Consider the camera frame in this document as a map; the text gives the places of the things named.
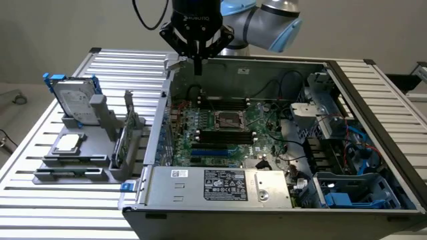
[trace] power supply label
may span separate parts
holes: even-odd
[[[205,170],[203,197],[209,201],[247,201],[246,171]]]

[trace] hard drive label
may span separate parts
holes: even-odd
[[[203,197],[209,201],[247,201],[246,171],[205,170]]]
[[[86,89],[81,89],[81,91],[60,90],[59,94],[63,99],[63,105],[70,111],[68,115],[83,124],[99,124],[94,108],[90,104],[91,93]]]

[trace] aluminum extrusion table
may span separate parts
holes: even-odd
[[[109,98],[109,108],[119,116],[127,112],[125,92],[134,91],[135,110],[147,120],[133,175],[135,178],[142,172],[158,98],[166,79],[167,53],[115,49],[93,51],[74,74],[75,77],[97,74]],[[427,182],[426,117],[377,65],[369,65],[363,60],[334,60]],[[42,165],[42,157],[48,153],[64,126],[62,116],[62,108],[55,100],[0,170],[0,239],[137,240],[138,236],[118,210],[119,184],[32,183],[32,173]],[[135,193],[127,193],[125,199],[134,198]],[[417,234],[402,232],[386,239],[427,239],[427,229]]]

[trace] white wall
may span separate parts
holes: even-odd
[[[427,61],[426,0],[299,2],[305,24],[283,55],[371,58],[389,73]],[[154,24],[165,1],[139,5]],[[91,47],[170,50],[141,25],[131,0],[0,0],[0,82],[40,83],[47,71],[71,74]],[[253,54],[269,52],[253,48]]]

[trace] capacitor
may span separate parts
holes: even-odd
[[[267,129],[269,131],[271,131],[274,129],[274,124],[273,122],[267,122]]]
[[[266,103],[265,106],[262,107],[262,110],[265,111],[265,113],[269,113],[271,109],[273,109],[273,105],[270,103]]]
[[[273,145],[271,147],[271,155],[277,156],[277,146]]]

